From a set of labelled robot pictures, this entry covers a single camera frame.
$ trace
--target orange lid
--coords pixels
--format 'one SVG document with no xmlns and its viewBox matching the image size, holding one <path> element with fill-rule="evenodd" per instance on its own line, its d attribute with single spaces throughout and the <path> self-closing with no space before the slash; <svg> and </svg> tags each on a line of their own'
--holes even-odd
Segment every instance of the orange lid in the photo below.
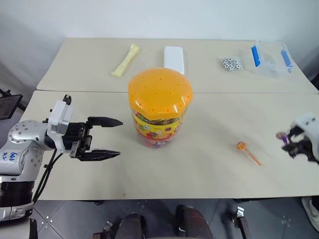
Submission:
<svg viewBox="0 0 319 239">
<path fill-rule="evenodd" d="M 192 99 L 187 78 L 168 68 L 148 69 L 129 82 L 132 110 L 149 120 L 180 117 Z"/>
</svg>

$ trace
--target white wall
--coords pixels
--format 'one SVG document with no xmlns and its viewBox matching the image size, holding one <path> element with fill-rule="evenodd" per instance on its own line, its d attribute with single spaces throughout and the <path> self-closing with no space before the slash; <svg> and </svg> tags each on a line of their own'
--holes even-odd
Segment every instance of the white wall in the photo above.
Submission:
<svg viewBox="0 0 319 239">
<path fill-rule="evenodd" d="M 66 36 L 279 40 L 311 78 L 319 64 L 319 1 L 0 0 L 0 66 L 27 91 Z"/>
</svg>

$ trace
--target beige tabletop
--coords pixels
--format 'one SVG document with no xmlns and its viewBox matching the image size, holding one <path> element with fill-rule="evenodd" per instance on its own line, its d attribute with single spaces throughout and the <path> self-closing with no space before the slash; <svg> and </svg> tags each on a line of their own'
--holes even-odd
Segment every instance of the beige tabletop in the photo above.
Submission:
<svg viewBox="0 0 319 239">
<path fill-rule="evenodd" d="M 134 43 L 140 53 L 120 78 L 111 72 Z M 37 86 L 38 90 L 127 92 L 129 80 L 153 67 L 163 67 L 165 46 L 180 46 L 184 52 L 185 75 L 196 93 L 317 93 L 318 90 L 295 66 L 281 78 L 254 73 L 251 54 L 253 41 L 66 38 L 51 67 Z M 280 54 L 280 45 L 267 49 Z M 239 56 L 243 70 L 227 72 L 219 57 Z"/>
<path fill-rule="evenodd" d="M 126 93 L 36 91 L 21 120 L 44 120 L 70 94 L 72 122 L 112 117 L 124 125 L 94 127 L 91 149 L 120 151 L 101 162 L 63 155 L 40 199 L 264 198 L 319 194 L 319 167 L 291 159 L 275 138 L 293 119 L 319 115 L 315 94 L 194 94 L 182 129 L 171 144 L 152 149 L 139 142 Z M 258 166 L 236 143 L 244 141 Z M 52 151 L 44 154 L 48 163 Z M 37 186 L 44 169 L 41 168 Z"/>
</svg>

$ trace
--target black cable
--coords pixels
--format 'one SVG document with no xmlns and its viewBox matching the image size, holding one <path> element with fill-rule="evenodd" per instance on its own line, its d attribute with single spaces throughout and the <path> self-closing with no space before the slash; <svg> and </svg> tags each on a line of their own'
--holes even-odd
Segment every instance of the black cable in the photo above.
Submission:
<svg viewBox="0 0 319 239">
<path fill-rule="evenodd" d="M 56 158 L 54 158 L 55 155 L 56 155 L 56 152 L 57 152 L 57 150 L 55 149 L 53 154 L 52 154 L 52 157 L 51 157 L 49 163 L 44 166 L 46 169 L 45 169 L 45 171 L 43 173 L 43 176 L 41 177 L 39 185 L 38 185 L 38 187 L 37 187 L 37 189 L 36 189 L 36 191 L 34 193 L 34 196 L 33 196 L 33 202 L 34 203 L 38 200 L 38 198 L 40 197 L 41 193 L 43 192 L 44 187 L 45 187 L 45 185 L 46 185 L 46 183 L 48 181 L 49 175 L 51 173 L 51 170 L 53 168 L 53 165 L 62 156 L 62 153 L 61 153 Z"/>
</svg>

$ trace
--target colorful label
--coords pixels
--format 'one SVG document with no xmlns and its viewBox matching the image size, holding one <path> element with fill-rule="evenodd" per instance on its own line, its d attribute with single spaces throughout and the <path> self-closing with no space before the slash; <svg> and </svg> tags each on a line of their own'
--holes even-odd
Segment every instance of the colorful label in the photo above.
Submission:
<svg viewBox="0 0 319 239">
<path fill-rule="evenodd" d="M 180 129 L 183 121 L 181 117 L 178 121 L 165 125 L 154 125 L 140 120 L 133 114 L 136 130 L 146 138 L 155 140 L 167 140 L 172 138 Z"/>
</svg>

